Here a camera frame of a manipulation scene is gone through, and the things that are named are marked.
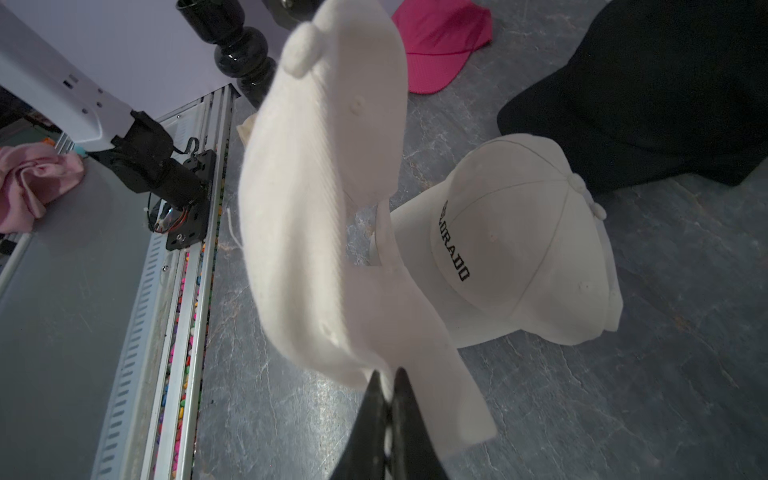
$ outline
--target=white baseball cap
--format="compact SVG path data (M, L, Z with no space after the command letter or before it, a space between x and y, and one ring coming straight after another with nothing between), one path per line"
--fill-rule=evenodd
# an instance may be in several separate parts
M455 346L518 329L574 345L621 316L605 217L554 141L513 134L469 153L392 225Z
M496 428L395 242L389 197L406 69L397 28L376 0L326 0L296 27L248 140L240 230L261 326L280 353L357 389L378 370L390 393L404 367L444 457ZM369 205L378 206L381 266L352 265L346 218Z

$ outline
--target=gray marble floor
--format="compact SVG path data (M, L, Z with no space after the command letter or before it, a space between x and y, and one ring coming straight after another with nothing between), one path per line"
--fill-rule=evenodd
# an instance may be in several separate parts
M492 10L494 41L444 91L410 97L393 208L498 136L498 109L563 65L604 6L478 3ZM252 112L238 99L233 125ZM224 207L236 234L242 155L233 134ZM735 188L686 175L597 200L624 295L618 332L573 347L517 332L461 350L499 436L448 459L449 475L768 477L768 162ZM227 215L193 477L327 478L359 394L298 369L269 344ZM351 254L362 259L361 232L350 226Z

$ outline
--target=pink cloth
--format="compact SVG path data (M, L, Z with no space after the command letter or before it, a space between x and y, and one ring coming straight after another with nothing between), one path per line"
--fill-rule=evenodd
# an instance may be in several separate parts
M491 11L469 0L405 0L392 16L406 47L408 89L433 94L493 36Z
M44 205L80 183L85 170L74 152L56 154L51 145L0 147L0 233L31 232Z

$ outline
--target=black turned wooden post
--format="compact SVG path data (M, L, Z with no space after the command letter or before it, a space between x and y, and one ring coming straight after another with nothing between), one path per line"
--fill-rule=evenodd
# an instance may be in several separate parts
M267 56L266 38L243 27L245 12L237 0L178 0L176 9L203 41L216 45L214 60L223 74L258 108L275 76L275 61Z

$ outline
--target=cap seam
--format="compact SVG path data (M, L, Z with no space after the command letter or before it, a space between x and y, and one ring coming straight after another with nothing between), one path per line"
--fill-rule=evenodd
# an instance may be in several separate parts
M482 200L483 198L486 198L488 195L493 195L493 194L496 194L496 193L498 193L498 192L500 192L500 191L502 191L502 190L507 190L507 189L509 189L509 188L522 187L522 186L524 186L524 185L532 185L532 184L543 184L543 183L546 183L546 182L553 182L553 183L554 183L554 182L566 182L566 180L565 180L564 178L563 178L563 179L560 179L560 180L552 180L552 179L547 179L547 180L534 180L534 181L532 181L532 182L523 182L523 183L521 183L521 184L507 185L506 187L503 187L503 188L499 188L499 189L497 189L497 190L493 190L493 191L491 191L491 192L488 192L488 193L486 193L486 194L483 194L483 195L481 195L480 197L477 197L477 198L475 198L475 199L474 199L472 202L470 202L470 203L469 203L469 204L467 204L467 205L466 205L464 208L462 208L462 210L461 210L460 212L458 212L456 215L454 215L454 216L453 216L453 218L451 219L451 221L450 221L450 222L446 222L446 225L448 225L448 226L450 227L450 226L451 226L451 224L454 222L454 220L456 220L456 219L458 218L458 216L459 216L459 215L461 215L461 214L463 214L463 213L464 213L464 210L467 210L468 208L470 208L472 205L476 204L477 202L479 202L479 201L480 201L480 200Z
M560 228L560 222L563 220L563 215L565 214L565 206L568 205L568 195L570 195L571 192L569 189L566 189L565 191L565 198L563 198L563 207L560 209L560 218L558 218L557 224L554 226L552 238L549 239L549 244L547 245L547 249L544 250L544 255L541 256L541 260L539 261L538 265L536 266L536 270L534 270L533 275L531 275L531 279L528 281L528 285L525 286L525 289L523 290L523 293L521 293L520 298L518 298L518 302L515 304L515 306L512 308L512 311L509 313L509 319L515 316L515 312L518 311L518 307L520 306L520 303L525 298L525 294L528 292L528 288L533 283L533 280L538 275L538 271L541 269L541 265L544 263L544 260L547 259L547 255L549 255L549 249L552 248L552 243L554 243L554 238L557 235L558 229Z
M533 155L536 155L537 157L541 158L543 161L547 162L547 164L550 167L554 168L555 171L557 171L560 175L569 175L569 174L567 174L565 172L560 171L560 169L557 168L556 166L554 166L552 164L552 162L550 162L548 159L546 159L546 158L542 157L541 155L539 155L537 151L532 150L528 145L523 145L523 144L521 144L519 142L507 140L507 139L504 139L504 138L497 138L496 140L489 141L488 143L494 143L494 142L497 142L497 141L503 141L503 142L506 142L508 144L519 145L519 146L523 147L525 150L531 152Z

